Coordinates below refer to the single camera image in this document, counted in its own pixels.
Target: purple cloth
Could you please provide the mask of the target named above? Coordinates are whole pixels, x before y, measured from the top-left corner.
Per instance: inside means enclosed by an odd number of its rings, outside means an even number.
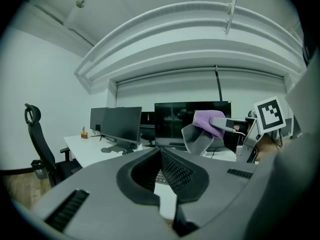
[[[226,116],[218,110],[197,110],[194,113],[192,124],[211,133],[214,138],[222,139],[225,135],[225,130],[213,127],[209,123],[210,118],[226,118]]]

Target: white desk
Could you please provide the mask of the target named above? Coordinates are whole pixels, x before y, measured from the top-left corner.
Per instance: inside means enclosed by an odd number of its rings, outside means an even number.
[[[218,159],[218,160],[224,160],[224,161],[231,161],[236,162],[236,155],[231,150],[224,150],[224,151],[216,151],[216,152],[207,152],[203,155],[206,158],[209,159]]]
[[[83,139],[80,135],[64,137],[64,141],[79,164],[85,168],[94,163],[122,156],[122,152],[102,153],[102,148],[115,145],[113,142],[100,137]],[[168,185],[155,184],[154,193],[160,197],[160,214],[166,219],[173,220],[176,213],[177,195]]]

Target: office chair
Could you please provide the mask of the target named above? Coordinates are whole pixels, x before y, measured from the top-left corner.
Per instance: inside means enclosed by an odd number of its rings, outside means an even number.
[[[66,178],[70,177],[72,174],[75,174],[82,167],[76,160],[70,161],[69,148],[60,150],[60,153],[65,154],[65,161],[56,164],[55,156],[52,154],[50,148],[48,147],[42,132],[42,128],[39,122],[41,119],[41,112],[39,108],[29,104],[25,104],[25,106],[26,109],[24,111],[24,119],[26,124],[28,125],[30,138],[36,152],[38,153],[40,159],[43,161],[43,164],[46,167],[50,185],[51,187],[54,187]]]
[[[154,128],[140,126],[139,134],[141,139],[149,142],[149,145],[147,145],[146,147],[154,147],[153,141],[156,139]]]

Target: black keyboard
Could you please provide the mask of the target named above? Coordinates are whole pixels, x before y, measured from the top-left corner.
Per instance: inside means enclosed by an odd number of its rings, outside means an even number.
[[[155,183],[169,185],[161,170],[159,171],[158,175],[156,176]]]

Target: computer monitor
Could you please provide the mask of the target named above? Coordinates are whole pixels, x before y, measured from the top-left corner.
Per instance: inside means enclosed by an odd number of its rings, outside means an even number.
[[[90,129],[101,131],[101,125],[105,117],[106,107],[91,108],[90,114]]]
[[[142,112],[140,125],[154,126],[155,125],[155,112]]]
[[[192,124],[195,111],[218,110],[231,118],[230,101],[196,101],[155,103],[155,145],[159,147],[184,147],[181,129]],[[213,147],[224,147],[222,140],[215,140]]]
[[[107,108],[101,125],[101,134],[114,142],[136,144],[139,141],[141,107]]]

